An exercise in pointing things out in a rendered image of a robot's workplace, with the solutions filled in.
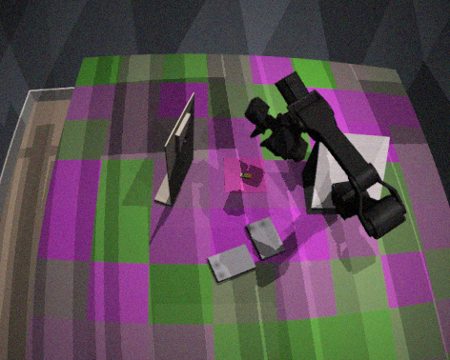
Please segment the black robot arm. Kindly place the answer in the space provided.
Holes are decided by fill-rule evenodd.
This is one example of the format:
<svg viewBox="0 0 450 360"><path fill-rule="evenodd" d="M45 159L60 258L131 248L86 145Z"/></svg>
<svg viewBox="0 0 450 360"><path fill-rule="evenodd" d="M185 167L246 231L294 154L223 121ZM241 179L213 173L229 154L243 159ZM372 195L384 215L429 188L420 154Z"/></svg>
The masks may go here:
<svg viewBox="0 0 450 360"><path fill-rule="evenodd" d="M377 240L405 222L407 211L398 191L381 181L374 165L364 160L338 128L329 103L316 90L307 91L296 71L275 84L288 104L288 115L295 127L324 144L348 176L349 181L332 184L331 200L341 218L345 221L357 215L368 236ZM290 127L285 122L273 124L274 131L265 143L274 156L284 160L298 155L294 142L300 134L292 133ZM376 183L391 194L379 200L370 198L367 189Z"/></svg>

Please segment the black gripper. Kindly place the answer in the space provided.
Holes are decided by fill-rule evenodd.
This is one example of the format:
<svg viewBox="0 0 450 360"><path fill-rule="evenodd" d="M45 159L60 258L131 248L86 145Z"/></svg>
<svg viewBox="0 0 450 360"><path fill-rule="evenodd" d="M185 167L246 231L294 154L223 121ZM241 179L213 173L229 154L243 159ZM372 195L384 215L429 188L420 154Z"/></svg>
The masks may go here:
<svg viewBox="0 0 450 360"><path fill-rule="evenodd" d="M265 130L272 128L273 124L279 122L285 122L291 127L288 129L292 133L298 132L300 137L294 142L296 144L295 149L298 151L298 155L293 158L296 162L301 161L305 158L308 143L306 140L301 137L302 131L298 130L291 118L289 117L288 112L277 115L277 118L274 118L272 115L268 115L270 106L268 106L260 97L255 97L251 99L248 109L245 112L245 116L249 119L254 125L256 125L255 131L251 134L251 138L255 136L259 136L260 134L265 133ZM274 131L274 130L271 130Z"/></svg>

